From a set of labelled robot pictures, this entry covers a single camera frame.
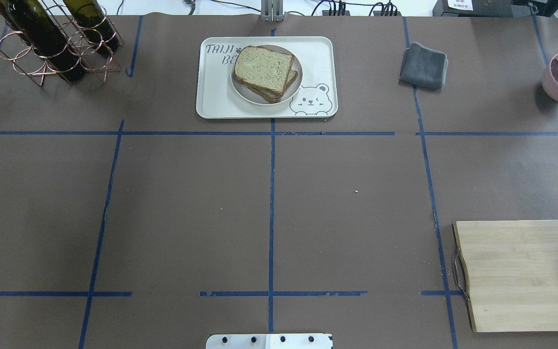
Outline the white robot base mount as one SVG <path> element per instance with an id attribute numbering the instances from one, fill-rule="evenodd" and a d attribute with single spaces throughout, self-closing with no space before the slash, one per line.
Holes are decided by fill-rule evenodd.
<path id="1" fill-rule="evenodd" d="M 250 333 L 215 334 L 206 349 L 332 349 L 334 341 L 327 333 Z"/>

